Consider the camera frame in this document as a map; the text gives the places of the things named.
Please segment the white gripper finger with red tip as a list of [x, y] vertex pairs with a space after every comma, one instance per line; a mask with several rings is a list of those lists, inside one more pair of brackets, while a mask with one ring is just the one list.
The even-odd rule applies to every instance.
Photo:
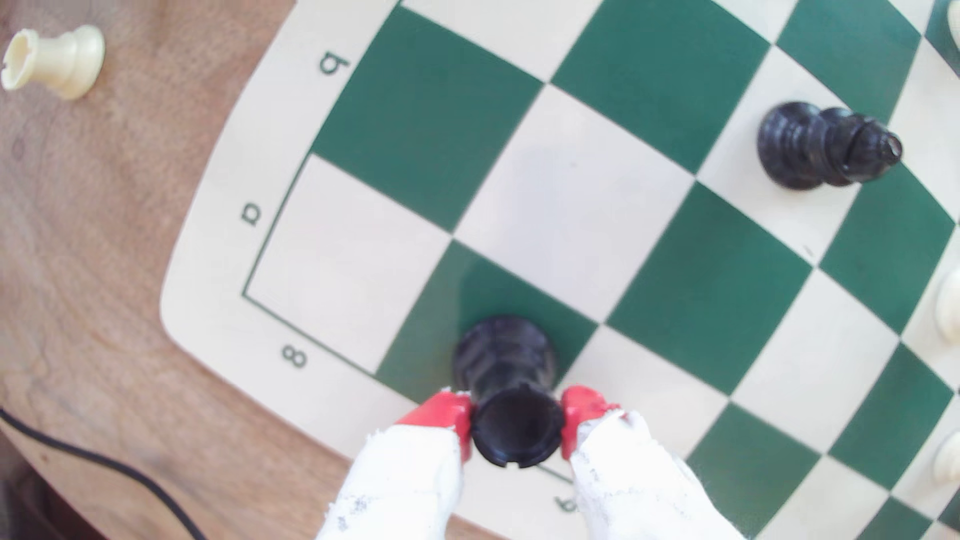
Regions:
[[443, 388], [367, 436], [318, 539], [444, 539], [470, 459], [473, 403]]
[[560, 405], [561, 454], [591, 539], [744, 539], [639, 411], [584, 385]]

